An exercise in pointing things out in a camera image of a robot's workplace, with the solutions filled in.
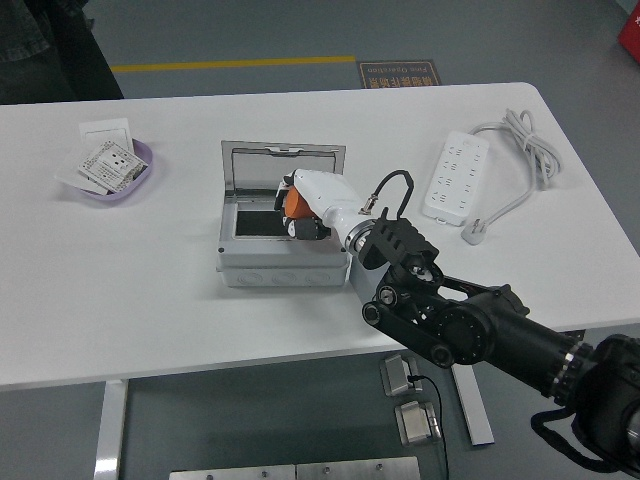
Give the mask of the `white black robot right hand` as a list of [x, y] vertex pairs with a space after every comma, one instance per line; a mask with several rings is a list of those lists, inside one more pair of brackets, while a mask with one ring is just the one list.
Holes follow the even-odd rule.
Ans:
[[363, 201], [343, 175], [296, 169], [281, 180], [274, 209], [293, 238], [321, 240], [335, 231], [345, 249], [357, 250], [373, 224], [373, 201]]

